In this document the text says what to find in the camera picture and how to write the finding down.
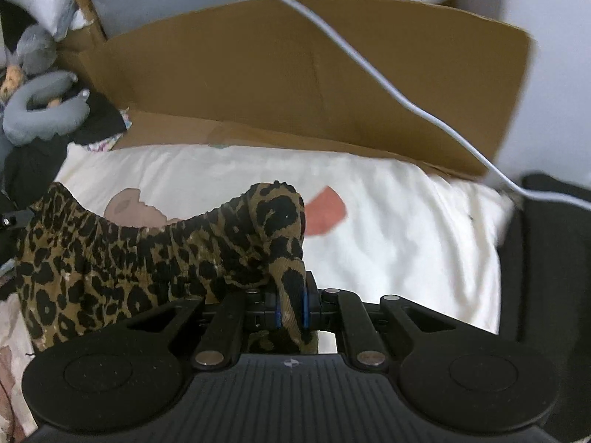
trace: white bedsheet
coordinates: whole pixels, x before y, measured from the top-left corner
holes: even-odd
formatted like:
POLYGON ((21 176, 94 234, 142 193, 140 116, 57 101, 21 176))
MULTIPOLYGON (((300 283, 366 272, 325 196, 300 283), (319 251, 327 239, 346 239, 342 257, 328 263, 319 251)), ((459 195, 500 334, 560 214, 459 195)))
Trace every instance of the white bedsheet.
POLYGON ((8 300, 0 301, 0 365, 4 366, 0 368, 2 375, 0 379, 10 399, 8 403, 5 395, 0 397, 0 404, 3 407, 0 408, 0 441, 6 441, 9 431, 11 435, 13 433, 15 436, 18 435, 20 431, 16 426, 20 426, 25 435, 30 435, 37 429, 21 389, 23 372, 32 358, 33 344, 27 333, 18 297, 13 294, 8 297, 8 300), (13 407, 18 424, 13 425, 10 405, 13 407))
POLYGON ((231 146, 147 146, 91 153, 70 144, 57 180, 102 215, 124 188, 169 219, 220 206, 257 182, 286 181, 310 201, 332 187, 348 216, 304 241, 318 287, 377 302, 394 293, 491 332, 498 330, 495 246, 512 203, 489 187, 427 176, 395 160, 231 146))

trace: gray plush toy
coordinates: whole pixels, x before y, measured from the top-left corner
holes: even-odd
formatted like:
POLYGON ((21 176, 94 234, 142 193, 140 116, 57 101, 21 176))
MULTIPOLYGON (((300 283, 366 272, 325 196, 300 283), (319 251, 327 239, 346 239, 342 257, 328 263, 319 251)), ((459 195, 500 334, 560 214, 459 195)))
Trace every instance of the gray plush toy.
POLYGON ((90 113, 86 103, 88 93, 79 94, 51 108, 27 109, 45 106, 51 100, 58 99, 76 80, 76 75, 70 71, 53 71, 19 88, 4 110, 2 127, 10 142, 22 146, 36 137, 50 140, 56 133, 68 134, 78 128, 90 113))

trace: round black pad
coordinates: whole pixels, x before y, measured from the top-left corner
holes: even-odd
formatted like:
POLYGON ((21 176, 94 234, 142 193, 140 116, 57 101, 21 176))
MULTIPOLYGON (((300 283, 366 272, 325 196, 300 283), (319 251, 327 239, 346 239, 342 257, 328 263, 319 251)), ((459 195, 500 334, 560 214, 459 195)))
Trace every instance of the round black pad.
POLYGON ((541 420, 558 394, 549 361, 484 332, 421 339, 400 366, 400 389, 427 418, 470 433, 504 433, 541 420))
POLYGON ((71 432, 131 427, 169 406, 182 382, 158 334, 105 328, 37 356, 23 376, 32 413, 71 432))
POLYGON ((512 386, 518 377, 512 362, 491 355, 460 356, 449 366, 451 378, 475 392, 500 392, 512 386))
POLYGON ((124 356, 84 355, 68 364, 64 379, 81 392, 103 393, 125 384, 133 371, 133 365, 124 356))

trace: cardboard box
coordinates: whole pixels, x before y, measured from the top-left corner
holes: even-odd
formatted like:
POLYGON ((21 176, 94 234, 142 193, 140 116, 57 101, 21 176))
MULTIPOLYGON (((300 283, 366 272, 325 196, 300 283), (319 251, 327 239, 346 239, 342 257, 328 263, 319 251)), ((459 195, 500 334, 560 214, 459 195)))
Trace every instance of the cardboard box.
MULTIPOLYGON (((495 156, 524 78, 526 33, 410 1, 301 1, 411 101, 495 156)), ((69 57, 82 79, 132 107, 118 148, 255 144, 400 158, 465 178, 485 172, 278 0, 156 21, 69 57)))
POLYGON ((77 65, 76 53, 93 48, 106 41, 105 33, 100 25, 91 0, 76 0, 78 7, 84 14, 90 25, 78 30, 70 30, 64 40, 58 42, 57 65, 62 68, 71 68, 73 71, 81 70, 77 65))

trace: leopard print fabric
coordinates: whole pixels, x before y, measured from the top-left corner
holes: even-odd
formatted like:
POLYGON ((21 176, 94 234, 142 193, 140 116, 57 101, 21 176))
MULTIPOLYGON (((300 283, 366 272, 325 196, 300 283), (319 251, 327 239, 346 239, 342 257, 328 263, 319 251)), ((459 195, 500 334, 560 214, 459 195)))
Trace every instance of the leopard print fabric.
POLYGON ((40 351, 188 295, 215 303, 266 284, 277 287, 282 328, 259 350, 314 351, 301 326, 304 202, 292 186, 253 185, 220 208, 162 228, 110 223, 60 183, 31 209, 16 281, 40 351))

